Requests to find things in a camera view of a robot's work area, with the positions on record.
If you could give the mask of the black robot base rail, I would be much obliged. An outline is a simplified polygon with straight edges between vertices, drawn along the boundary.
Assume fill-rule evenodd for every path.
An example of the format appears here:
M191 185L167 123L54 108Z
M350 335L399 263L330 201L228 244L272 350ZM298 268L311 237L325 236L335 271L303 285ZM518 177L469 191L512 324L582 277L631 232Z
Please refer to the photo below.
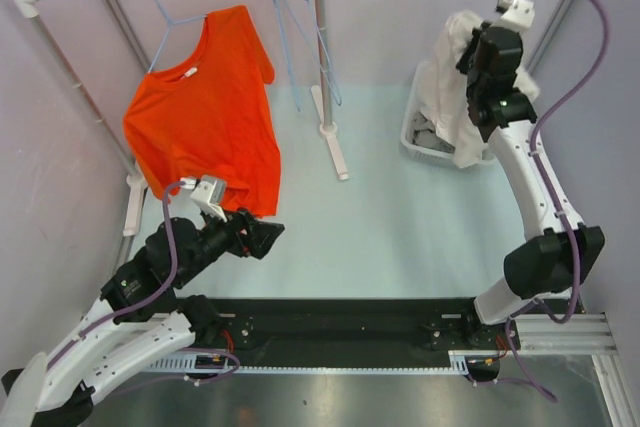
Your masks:
M460 351L500 361L515 325L485 325L469 298L208 299L198 348L230 348L246 369L356 371L445 367Z

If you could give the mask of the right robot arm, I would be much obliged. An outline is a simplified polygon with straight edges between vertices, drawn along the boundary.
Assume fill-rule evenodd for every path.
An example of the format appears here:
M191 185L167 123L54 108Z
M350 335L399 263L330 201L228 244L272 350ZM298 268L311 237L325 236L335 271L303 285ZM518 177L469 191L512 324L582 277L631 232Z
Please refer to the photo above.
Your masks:
M565 291L576 307L605 237L573 208L546 155L539 120L529 98L516 87L523 54L518 32L483 23L456 68L467 78L468 116L503 168L517 202L524 243L503 261L503 276L474 300L475 312L461 323L463 340L484 348L498 323L537 298Z

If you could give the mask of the grey t shirt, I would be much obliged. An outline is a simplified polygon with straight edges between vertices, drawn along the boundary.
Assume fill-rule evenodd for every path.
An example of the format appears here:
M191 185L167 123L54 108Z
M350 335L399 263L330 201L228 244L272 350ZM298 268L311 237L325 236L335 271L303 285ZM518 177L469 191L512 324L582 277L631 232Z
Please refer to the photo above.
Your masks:
M453 154L455 148L436 134L435 125L420 112L416 112L411 120L411 143L415 146Z

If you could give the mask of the white t shirt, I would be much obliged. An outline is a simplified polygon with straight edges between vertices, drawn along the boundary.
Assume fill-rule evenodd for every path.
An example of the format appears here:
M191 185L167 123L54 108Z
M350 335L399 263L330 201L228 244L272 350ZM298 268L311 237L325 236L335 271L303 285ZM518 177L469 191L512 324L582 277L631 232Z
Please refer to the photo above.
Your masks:
M521 66L522 34L501 19L486 22L472 11L445 22L421 80L425 116L435 135L453 147L453 164L479 164L500 128L537 123L540 90Z

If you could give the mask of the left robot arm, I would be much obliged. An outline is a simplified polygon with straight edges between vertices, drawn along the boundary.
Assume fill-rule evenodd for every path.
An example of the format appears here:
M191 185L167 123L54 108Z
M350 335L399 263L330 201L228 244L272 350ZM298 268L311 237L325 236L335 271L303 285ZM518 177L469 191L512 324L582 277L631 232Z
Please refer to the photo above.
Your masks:
M214 369L184 375L194 386L238 370L233 341L213 304L203 295L179 300L176 292L225 254L264 258L285 227L245 209L203 218L197 227L166 216L52 353L3 375L2 425L79 426L127 380L182 351L204 355Z

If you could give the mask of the orange t shirt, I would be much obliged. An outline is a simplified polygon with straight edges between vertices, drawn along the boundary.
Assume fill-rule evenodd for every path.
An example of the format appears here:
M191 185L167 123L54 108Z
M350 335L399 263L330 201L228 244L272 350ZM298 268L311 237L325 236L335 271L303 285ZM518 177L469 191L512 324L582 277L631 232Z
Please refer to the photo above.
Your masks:
M226 210L276 214L281 154L266 92L275 70L246 6L209 13L182 63L144 76L124 117L129 147L156 198L183 178L227 184Z

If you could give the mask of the blue wire hanger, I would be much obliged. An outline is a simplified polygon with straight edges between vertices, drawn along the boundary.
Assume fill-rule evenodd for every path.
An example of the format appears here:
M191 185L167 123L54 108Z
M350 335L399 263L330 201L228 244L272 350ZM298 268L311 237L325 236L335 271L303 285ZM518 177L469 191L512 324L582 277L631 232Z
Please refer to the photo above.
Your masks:
M342 96L335 79L329 53L326 0L313 0L314 24L318 44L318 66L320 69L320 92L323 108L330 110L334 103L342 104Z

